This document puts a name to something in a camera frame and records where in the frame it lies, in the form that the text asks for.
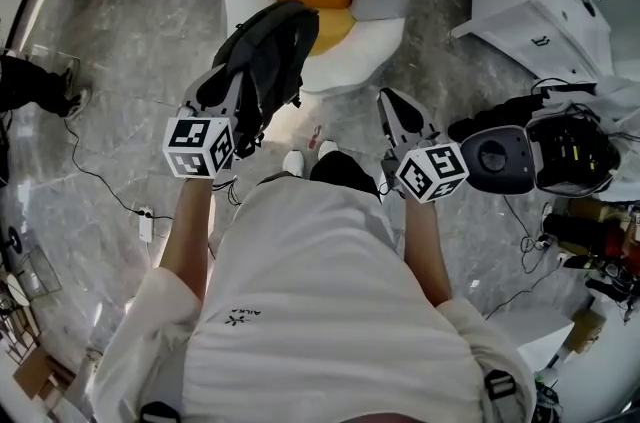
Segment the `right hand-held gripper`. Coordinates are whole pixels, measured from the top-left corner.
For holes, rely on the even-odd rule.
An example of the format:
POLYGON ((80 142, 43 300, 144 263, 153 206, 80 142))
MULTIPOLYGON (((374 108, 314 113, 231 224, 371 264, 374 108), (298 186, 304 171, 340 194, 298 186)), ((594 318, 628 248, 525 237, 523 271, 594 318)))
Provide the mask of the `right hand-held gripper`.
POLYGON ((401 189, 421 204, 454 193, 469 170, 455 142, 436 143, 424 134, 438 134, 427 109, 397 89, 381 89, 378 111, 392 147, 383 158, 389 189, 401 189))

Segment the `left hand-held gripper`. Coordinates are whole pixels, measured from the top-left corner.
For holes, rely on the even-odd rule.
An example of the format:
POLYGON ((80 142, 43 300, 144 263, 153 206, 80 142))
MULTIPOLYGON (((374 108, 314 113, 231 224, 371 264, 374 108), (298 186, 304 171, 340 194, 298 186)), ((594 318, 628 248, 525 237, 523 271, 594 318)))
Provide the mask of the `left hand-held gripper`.
POLYGON ((162 151, 177 178, 214 180, 231 168, 235 150, 234 116, 241 99, 244 73, 226 64, 197 78, 185 93, 185 106, 168 120, 162 151), (222 111, 211 116, 201 111, 222 111))

